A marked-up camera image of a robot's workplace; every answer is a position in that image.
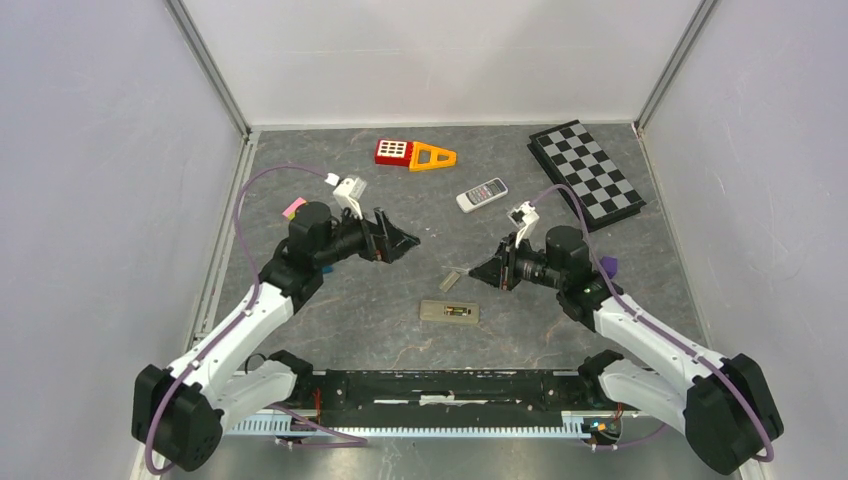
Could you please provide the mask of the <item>beige battery cover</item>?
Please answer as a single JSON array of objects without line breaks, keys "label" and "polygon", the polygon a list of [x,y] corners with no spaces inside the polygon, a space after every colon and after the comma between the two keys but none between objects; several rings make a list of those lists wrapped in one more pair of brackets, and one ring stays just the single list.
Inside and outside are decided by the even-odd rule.
[{"label": "beige battery cover", "polygon": [[453,286],[459,281],[462,274],[456,270],[451,270],[439,284],[441,292],[449,292]]}]

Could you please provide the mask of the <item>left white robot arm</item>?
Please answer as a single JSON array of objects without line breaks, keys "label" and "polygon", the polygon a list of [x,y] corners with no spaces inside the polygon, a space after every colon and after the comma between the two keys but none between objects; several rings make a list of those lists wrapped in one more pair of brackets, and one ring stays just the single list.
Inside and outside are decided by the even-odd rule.
[{"label": "left white robot arm", "polygon": [[280,360],[269,358],[243,376],[235,372],[317,292],[325,267],[351,256],[392,263],[419,245],[382,209],[374,214],[359,218],[346,208],[334,217],[324,203],[300,205],[237,307],[167,367],[149,365],[138,374],[131,434],[143,443],[152,474],[196,470],[246,418],[282,401],[297,408],[312,399],[313,379]]}]

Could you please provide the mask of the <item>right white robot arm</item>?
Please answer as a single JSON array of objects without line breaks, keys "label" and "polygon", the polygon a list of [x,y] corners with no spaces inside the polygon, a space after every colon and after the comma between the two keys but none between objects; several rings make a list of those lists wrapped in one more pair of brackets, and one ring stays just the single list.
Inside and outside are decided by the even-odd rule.
[{"label": "right white robot arm", "polygon": [[612,282],[580,230],[551,228],[542,250],[512,233],[469,275],[504,291],[521,282],[552,288],[567,317],[642,361],[614,351],[587,359],[577,382],[585,405],[613,401],[649,414],[723,475],[773,459],[785,426],[760,365],[706,348],[649,314]]}]

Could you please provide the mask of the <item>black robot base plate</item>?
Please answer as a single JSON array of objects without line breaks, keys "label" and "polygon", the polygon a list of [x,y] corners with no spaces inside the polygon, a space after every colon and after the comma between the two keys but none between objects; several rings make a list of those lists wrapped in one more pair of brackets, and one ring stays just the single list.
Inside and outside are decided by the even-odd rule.
[{"label": "black robot base plate", "polygon": [[555,427],[564,412],[622,405],[575,370],[326,370],[296,381],[284,405],[328,427]]}]

